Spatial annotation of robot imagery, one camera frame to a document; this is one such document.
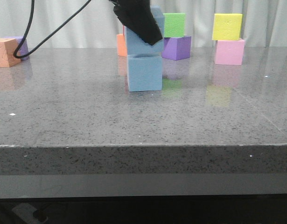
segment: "purple foam block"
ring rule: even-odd
[[[5,36],[4,38],[14,38],[16,39],[16,41],[18,42],[18,44],[21,42],[21,40],[23,39],[23,36]],[[27,40],[25,40],[25,42],[23,43],[22,47],[19,50],[20,55],[25,55],[27,54],[28,51],[28,46],[27,46]],[[21,61],[25,61],[28,60],[29,56],[21,58]]]
[[[191,36],[164,38],[162,57],[171,60],[182,60],[190,57]]]

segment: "blue foam block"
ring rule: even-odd
[[[128,55],[129,91],[162,90],[162,57],[141,56]]]
[[[159,6],[151,6],[152,14],[160,28],[162,35],[164,35],[164,22],[165,17]],[[126,46],[128,54],[149,54],[162,52],[164,49],[164,41],[158,41],[155,45],[151,46],[145,43],[137,34],[129,28],[125,28]]]

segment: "stacked blocks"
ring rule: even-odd
[[[127,56],[126,41],[124,34],[116,35],[117,39],[117,54],[118,56]]]
[[[15,39],[0,38],[0,67],[12,67],[21,62],[13,53],[18,43]]]
[[[245,41],[240,39],[242,14],[215,14],[215,64],[242,65]]]
[[[4,38],[14,38],[16,39],[16,41],[19,43],[21,43],[22,39],[23,39],[23,36],[6,36]],[[20,55],[25,55],[27,54],[29,51],[28,51],[28,46],[27,46],[27,40],[24,41],[22,47],[20,48],[19,50],[19,53]],[[29,59],[29,56],[27,57],[24,57],[24,58],[21,58],[21,61],[25,61],[25,60],[28,60]]]
[[[184,36],[185,14],[165,13],[164,51],[162,57],[182,60],[190,57],[191,36]]]
[[[151,7],[151,12],[164,33],[164,15],[160,7]],[[129,91],[158,91],[162,89],[162,57],[164,41],[154,46],[145,43],[129,28],[125,28],[127,46],[127,80]]]

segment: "orange foam block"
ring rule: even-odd
[[[117,54],[118,56],[127,56],[126,41],[123,34],[117,34]]]
[[[13,56],[18,42],[13,38],[0,38],[0,68],[12,67],[21,62],[21,59]]]

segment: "curtain fold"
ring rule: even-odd
[[[0,37],[23,35],[30,0],[0,0]],[[36,0],[28,35],[34,47],[86,0]],[[287,47],[287,0],[151,0],[165,13],[186,13],[186,35],[192,47],[212,47],[214,13],[243,13],[241,36],[248,47]],[[93,0],[87,8],[54,35],[46,48],[115,48],[122,26],[108,0]]]

